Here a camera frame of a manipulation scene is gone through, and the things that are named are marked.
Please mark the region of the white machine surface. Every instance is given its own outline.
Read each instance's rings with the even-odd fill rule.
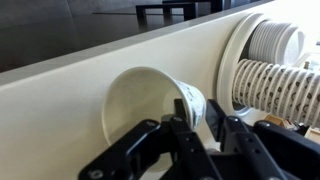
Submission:
[[[260,1],[0,74],[0,179],[76,179],[107,148],[101,111],[119,74],[149,66],[216,98],[220,60],[242,18],[265,13],[313,31],[314,3]],[[197,132],[206,147],[216,146],[205,121]]]

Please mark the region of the floor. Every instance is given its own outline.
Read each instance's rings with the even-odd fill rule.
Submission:
[[[0,29],[0,73],[184,21],[179,9],[147,11],[145,20],[134,8],[97,13]]]

